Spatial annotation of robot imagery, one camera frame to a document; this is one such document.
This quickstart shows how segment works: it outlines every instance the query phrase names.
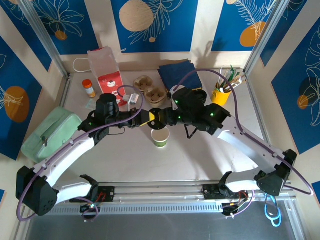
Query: mint green bag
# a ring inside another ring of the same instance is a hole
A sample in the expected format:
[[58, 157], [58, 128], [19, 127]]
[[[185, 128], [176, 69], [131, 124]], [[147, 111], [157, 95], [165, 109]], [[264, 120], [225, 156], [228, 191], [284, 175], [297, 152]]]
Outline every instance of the mint green bag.
[[67, 142], [81, 123], [76, 114], [57, 107], [23, 143], [21, 151], [26, 157], [39, 163]]

